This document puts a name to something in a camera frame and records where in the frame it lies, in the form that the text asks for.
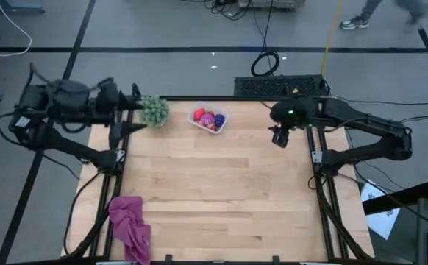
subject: pink cloth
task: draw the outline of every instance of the pink cloth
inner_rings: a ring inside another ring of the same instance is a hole
[[[150,264],[150,225],[143,223],[142,198],[117,197],[110,203],[110,220],[114,224],[113,237],[121,240],[125,261]]]

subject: wooden table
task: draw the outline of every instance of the wooden table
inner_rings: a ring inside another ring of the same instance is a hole
[[[172,254],[175,261],[271,261],[278,255],[281,261],[326,261],[317,196],[307,187],[313,170],[305,131],[291,132],[288,147],[281,149],[271,143],[267,128],[273,122],[259,102],[209,104],[229,114],[219,135],[187,122],[194,102],[170,102],[164,127],[130,138],[121,196],[144,200],[151,259]],[[89,146],[106,149],[107,135],[108,129],[94,126]],[[327,144],[329,149],[348,149],[345,132],[327,134]],[[351,166],[340,172],[354,177]],[[84,166],[79,188],[95,173],[93,166]],[[95,221],[102,180],[89,185],[75,206],[68,234],[71,251]],[[357,184],[336,177],[335,186],[344,225],[374,255]],[[340,256],[333,225],[331,230],[335,256]],[[118,239],[111,259],[124,259]]]

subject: clear plastic basket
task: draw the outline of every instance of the clear plastic basket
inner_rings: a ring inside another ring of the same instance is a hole
[[[222,114],[222,115],[224,115],[224,117],[225,117],[226,119],[225,119],[224,123],[222,124],[222,126],[221,126],[220,128],[218,128],[218,130],[217,130],[217,131],[213,131],[213,130],[211,130],[211,129],[207,128],[207,127],[204,127],[204,126],[200,125],[200,124],[199,124],[199,123],[197,123],[196,121],[194,121],[194,112],[195,112],[197,109],[199,109],[199,108],[204,108],[206,111],[212,111],[212,112],[214,112],[214,114],[215,114],[215,115],[217,115],[217,114]],[[229,114],[227,114],[227,112],[225,112],[225,111],[223,111],[223,110],[221,110],[221,109],[219,109],[219,108],[217,108],[217,107],[213,107],[213,106],[211,106],[211,105],[207,104],[206,102],[197,102],[197,103],[194,105],[193,109],[192,109],[192,110],[189,112],[189,114],[188,114],[188,121],[189,121],[190,123],[192,123],[192,124],[196,125],[197,127],[201,128],[201,129],[203,129],[203,130],[208,131],[209,133],[213,133],[213,134],[219,134],[219,133],[221,133],[221,132],[222,132],[222,129],[224,128],[224,126],[226,126],[226,123],[227,123],[227,120],[228,120],[228,119],[229,119]]]

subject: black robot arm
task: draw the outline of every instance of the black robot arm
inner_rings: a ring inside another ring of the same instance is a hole
[[[346,151],[326,150],[314,154],[315,162],[320,163],[321,171],[335,176],[347,163],[375,158],[406,160],[412,155],[411,130],[399,121],[391,121],[350,107],[348,103],[332,97],[306,97],[276,103],[270,117],[280,127],[269,128],[274,132],[273,143],[285,148],[289,130],[305,127],[343,127],[367,132],[381,139],[375,144],[360,146]]]
[[[45,82],[44,85],[30,85],[33,75]],[[132,85],[132,95],[125,96],[117,88],[113,78],[107,78],[94,88],[72,80],[48,81],[31,71],[15,106],[8,129],[14,133],[21,146],[30,150],[56,149],[79,159],[90,161],[102,173],[112,174],[122,155],[117,148],[121,139],[146,124],[132,121],[118,121],[118,112],[143,109],[138,104],[140,91]],[[79,133],[93,124],[103,124],[110,128],[109,150],[98,151],[61,136],[58,130],[46,122],[52,119],[67,133]],[[67,124],[80,124],[76,130]]]

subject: yellow cable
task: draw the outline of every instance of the yellow cable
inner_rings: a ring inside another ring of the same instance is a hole
[[[340,15],[342,4],[343,4],[343,0],[338,1],[337,12],[335,13],[335,17],[333,18],[332,29],[330,30],[329,38],[327,39],[327,47],[325,48],[324,59],[322,60],[322,67],[320,70],[320,74],[322,76],[325,75],[325,65],[327,64],[327,55],[329,53],[330,43],[332,42],[333,32],[335,32],[336,30],[338,16]]]

